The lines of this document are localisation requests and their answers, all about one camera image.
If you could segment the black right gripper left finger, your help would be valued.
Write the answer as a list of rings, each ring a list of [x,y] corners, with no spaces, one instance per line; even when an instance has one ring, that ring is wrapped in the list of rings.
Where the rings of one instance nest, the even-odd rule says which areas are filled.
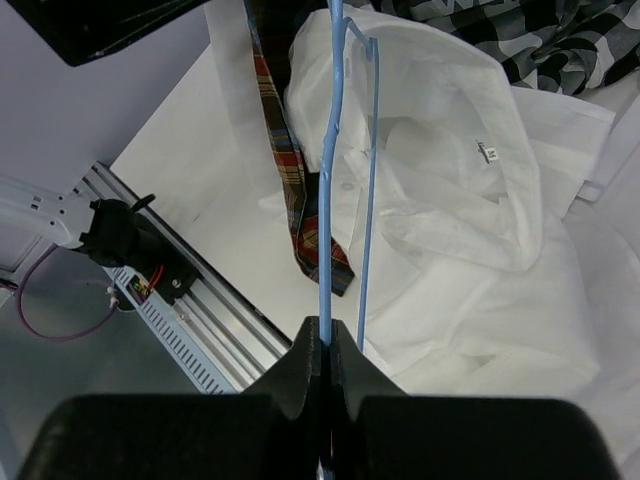
[[[308,317],[237,394],[101,394],[46,418],[21,479],[313,479],[325,452],[322,344]]]

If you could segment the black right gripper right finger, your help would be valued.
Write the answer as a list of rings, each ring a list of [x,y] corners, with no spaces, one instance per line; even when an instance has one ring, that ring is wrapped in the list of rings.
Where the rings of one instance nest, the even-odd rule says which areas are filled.
[[[553,398],[412,396],[346,325],[327,347],[336,479],[618,479],[595,423]]]

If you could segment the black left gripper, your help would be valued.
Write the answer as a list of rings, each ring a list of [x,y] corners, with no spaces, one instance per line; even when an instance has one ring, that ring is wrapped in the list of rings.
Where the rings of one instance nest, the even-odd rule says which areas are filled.
[[[200,0],[9,0],[69,66],[128,48],[200,6]]]

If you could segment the white linen shirt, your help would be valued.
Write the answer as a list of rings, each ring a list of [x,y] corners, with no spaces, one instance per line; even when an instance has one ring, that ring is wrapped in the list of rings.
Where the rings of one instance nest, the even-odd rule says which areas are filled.
[[[344,14],[332,290],[367,288],[367,356],[413,394],[579,403],[637,478],[639,260],[583,192],[612,114],[512,86],[472,12]]]

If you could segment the blue plastic hanger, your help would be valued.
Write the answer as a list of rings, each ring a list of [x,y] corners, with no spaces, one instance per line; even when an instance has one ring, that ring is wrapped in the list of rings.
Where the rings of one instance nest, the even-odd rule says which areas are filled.
[[[332,45],[332,96],[327,131],[323,140],[322,164],[319,175],[318,193],[318,241],[319,241],[319,339],[323,357],[327,358],[329,348],[336,345],[332,325],[332,244],[331,244],[331,194],[333,165],[344,100],[346,36],[351,32],[362,44],[365,57],[373,65],[374,80],[371,94],[373,126],[370,131],[369,175],[367,187],[367,210],[364,234],[364,249],[359,295],[357,322],[357,348],[364,349],[367,319],[368,282],[372,243],[372,227],[377,167],[377,133],[379,126],[380,57],[378,39],[365,35],[356,22],[344,14],[342,1],[330,1],[328,10],[331,22]]]

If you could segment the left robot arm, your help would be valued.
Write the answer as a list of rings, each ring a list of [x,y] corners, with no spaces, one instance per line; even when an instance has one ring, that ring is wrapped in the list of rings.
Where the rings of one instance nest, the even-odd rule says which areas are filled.
[[[76,187],[115,158],[207,43],[199,1],[1,5],[1,219],[96,263],[179,262],[144,201]]]

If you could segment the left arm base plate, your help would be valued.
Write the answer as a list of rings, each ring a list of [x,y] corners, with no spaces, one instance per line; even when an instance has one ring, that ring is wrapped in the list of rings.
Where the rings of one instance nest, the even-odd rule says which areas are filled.
[[[137,219],[128,265],[142,274],[151,290],[174,305],[199,278],[198,270],[144,216]]]

